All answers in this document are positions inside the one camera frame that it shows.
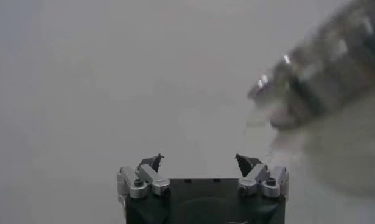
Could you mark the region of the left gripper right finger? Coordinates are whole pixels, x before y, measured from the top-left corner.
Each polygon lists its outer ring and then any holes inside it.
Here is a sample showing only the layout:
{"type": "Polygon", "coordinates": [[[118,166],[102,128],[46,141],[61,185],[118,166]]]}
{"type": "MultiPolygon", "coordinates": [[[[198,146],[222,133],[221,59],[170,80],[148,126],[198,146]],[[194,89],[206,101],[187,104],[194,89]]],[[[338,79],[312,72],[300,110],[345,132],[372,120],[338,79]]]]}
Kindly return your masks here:
{"type": "Polygon", "coordinates": [[[242,176],[237,181],[237,191],[241,197],[250,197],[261,193],[264,197],[289,197],[289,170],[284,166],[275,166],[272,170],[257,158],[237,154],[242,176]]]}

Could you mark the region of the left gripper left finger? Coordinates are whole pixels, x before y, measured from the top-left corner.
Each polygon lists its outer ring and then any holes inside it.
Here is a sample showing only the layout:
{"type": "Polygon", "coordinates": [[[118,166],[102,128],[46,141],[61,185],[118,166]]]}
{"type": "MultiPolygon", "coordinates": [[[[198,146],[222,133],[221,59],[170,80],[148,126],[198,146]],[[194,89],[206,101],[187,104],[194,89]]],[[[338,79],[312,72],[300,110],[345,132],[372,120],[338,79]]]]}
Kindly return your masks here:
{"type": "Polygon", "coordinates": [[[158,171],[162,154],[143,159],[138,166],[123,166],[119,169],[117,178],[117,193],[119,198],[129,196],[132,199],[140,200],[153,194],[159,198],[167,198],[171,194],[170,179],[162,177],[158,171]]]}

